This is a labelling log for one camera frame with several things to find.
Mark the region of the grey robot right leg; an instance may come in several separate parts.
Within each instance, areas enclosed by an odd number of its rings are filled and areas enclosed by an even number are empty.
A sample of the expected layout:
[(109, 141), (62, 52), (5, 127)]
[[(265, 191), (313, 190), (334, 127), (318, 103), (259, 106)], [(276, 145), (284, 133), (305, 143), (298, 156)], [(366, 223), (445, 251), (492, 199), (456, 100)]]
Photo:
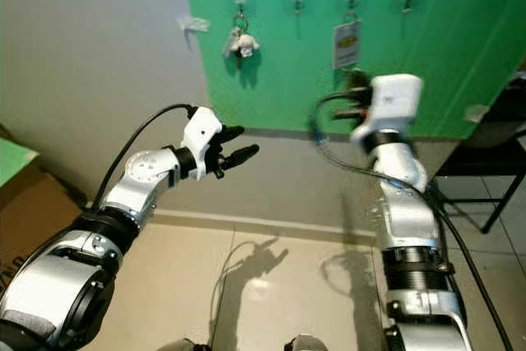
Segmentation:
[(283, 351), (330, 351), (322, 339), (313, 335), (296, 335), (283, 347)]

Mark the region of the brown cardboard box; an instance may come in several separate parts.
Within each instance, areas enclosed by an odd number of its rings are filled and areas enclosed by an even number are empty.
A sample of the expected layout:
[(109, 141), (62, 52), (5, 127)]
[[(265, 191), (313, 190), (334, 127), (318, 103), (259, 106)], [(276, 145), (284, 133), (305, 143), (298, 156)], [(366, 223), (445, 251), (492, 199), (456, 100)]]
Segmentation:
[[(1, 126), (1, 129), (2, 138), (16, 143), (7, 127)], [(1, 186), (1, 287), (11, 283), (38, 246), (66, 228), (80, 213), (81, 206), (67, 187), (42, 167), (39, 153)]]

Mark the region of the black folding chair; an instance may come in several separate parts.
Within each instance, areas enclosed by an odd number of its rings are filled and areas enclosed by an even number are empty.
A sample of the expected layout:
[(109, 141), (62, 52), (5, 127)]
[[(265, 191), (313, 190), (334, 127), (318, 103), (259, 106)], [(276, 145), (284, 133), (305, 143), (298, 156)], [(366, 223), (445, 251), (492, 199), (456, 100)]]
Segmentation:
[(442, 164), (439, 177), (512, 177), (499, 198), (449, 198), (458, 203), (495, 203), (496, 208), (478, 227), (483, 234), (492, 230), (516, 190), (526, 181), (526, 148), (519, 138), (526, 136), (526, 59), (485, 112), (477, 128)]

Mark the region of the clear tape strip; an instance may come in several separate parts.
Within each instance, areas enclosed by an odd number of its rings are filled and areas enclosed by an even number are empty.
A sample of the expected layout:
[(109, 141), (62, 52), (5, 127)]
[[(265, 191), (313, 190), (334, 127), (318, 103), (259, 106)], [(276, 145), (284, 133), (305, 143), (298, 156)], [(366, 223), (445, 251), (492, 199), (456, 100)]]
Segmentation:
[(180, 16), (178, 19), (180, 28), (183, 31), (208, 32), (210, 31), (210, 21), (196, 16)]
[(471, 124), (481, 124), (485, 115), (488, 114), (490, 108), (485, 104), (473, 104), (464, 111), (464, 121)]

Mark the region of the keychain with white plush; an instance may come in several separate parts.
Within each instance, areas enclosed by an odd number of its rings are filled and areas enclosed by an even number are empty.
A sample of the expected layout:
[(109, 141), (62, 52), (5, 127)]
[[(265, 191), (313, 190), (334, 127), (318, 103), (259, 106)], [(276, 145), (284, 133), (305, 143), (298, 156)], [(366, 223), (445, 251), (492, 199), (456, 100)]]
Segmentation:
[(249, 33), (249, 20), (243, 13), (233, 17), (233, 27), (226, 35), (221, 51), (222, 58), (250, 58), (256, 50), (259, 50), (260, 44), (255, 36)]

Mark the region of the keychain with white tag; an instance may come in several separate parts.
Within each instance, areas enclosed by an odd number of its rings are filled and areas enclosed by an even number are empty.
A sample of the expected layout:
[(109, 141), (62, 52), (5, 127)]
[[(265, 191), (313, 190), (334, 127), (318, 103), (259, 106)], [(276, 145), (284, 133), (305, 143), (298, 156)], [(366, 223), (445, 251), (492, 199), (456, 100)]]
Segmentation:
[(357, 64), (360, 58), (361, 20), (356, 10), (348, 9), (341, 24), (332, 28), (332, 68)]

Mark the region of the green sheet with key hooks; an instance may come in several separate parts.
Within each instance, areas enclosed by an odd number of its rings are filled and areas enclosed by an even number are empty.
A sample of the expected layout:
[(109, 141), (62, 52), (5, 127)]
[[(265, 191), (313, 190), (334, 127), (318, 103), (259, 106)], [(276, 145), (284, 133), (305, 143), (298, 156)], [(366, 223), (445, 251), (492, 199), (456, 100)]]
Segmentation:
[[(422, 98), (411, 134), (466, 138), (473, 104), (491, 107), (526, 59), (526, 0), (358, 0), (357, 66), (373, 76), (421, 77)], [(266, 130), (305, 131), (318, 99), (341, 89), (346, 71), (332, 68), (332, 28), (345, 0), (247, 0), (249, 33), (260, 44), (250, 58), (222, 58), (237, 14), (233, 0), (189, 0), (191, 15), (210, 21), (198, 35), (210, 102), (227, 122)]]

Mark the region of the grey robot left leg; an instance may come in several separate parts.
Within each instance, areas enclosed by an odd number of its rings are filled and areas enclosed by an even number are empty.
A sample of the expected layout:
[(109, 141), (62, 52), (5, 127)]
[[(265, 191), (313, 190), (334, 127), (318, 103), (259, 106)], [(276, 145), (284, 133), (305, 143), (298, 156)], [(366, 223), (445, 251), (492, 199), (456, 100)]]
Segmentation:
[(183, 337), (183, 339), (174, 340), (172, 343), (165, 344), (155, 351), (194, 351), (195, 346), (195, 341)]

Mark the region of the grey robot leg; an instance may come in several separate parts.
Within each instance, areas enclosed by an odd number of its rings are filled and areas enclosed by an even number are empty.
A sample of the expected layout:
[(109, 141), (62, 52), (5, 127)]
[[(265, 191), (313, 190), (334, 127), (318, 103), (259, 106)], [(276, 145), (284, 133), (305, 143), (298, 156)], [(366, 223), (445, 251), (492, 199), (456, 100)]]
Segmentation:
[(195, 341), (183, 337), (183, 339), (174, 340), (172, 343), (165, 344), (155, 351), (194, 351), (195, 346)]
[(322, 339), (313, 335), (296, 335), (283, 347), (283, 351), (330, 351)]

